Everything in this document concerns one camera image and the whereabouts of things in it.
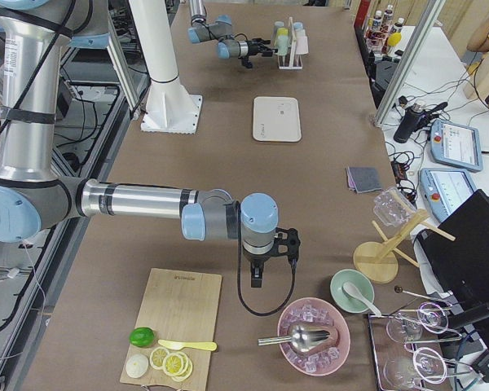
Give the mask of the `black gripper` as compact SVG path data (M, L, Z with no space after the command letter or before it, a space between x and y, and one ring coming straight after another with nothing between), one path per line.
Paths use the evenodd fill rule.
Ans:
M252 244L244 243L242 247L244 256L250 264L250 286L251 288L261 288L264 263L271 257L270 251L273 248L273 243L262 247L255 247Z
M246 57L255 56L257 54L261 54L262 57L272 57L277 54L277 50L268 49L262 50L262 45L270 45L271 40L265 40L260 37L253 38L253 40L248 40L246 42Z

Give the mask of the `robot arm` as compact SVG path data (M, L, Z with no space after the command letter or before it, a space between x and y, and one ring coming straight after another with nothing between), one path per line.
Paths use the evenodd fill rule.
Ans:
M0 241L27 239L95 214L177 218L187 239L235 239L251 264L280 255L278 209L268 195L99 182L51 169L60 53L108 42L105 1L0 1L6 34L0 136Z
M193 44L217 42L217 54L220 59L237 58L245 68L252 68L250 57L272 57L277 49L271 48L270 40L260 37L251 40L238 40L233 32L233 23L229 15L219 15L212 23L207 21L204 1L189 1L191 27L187 31Z

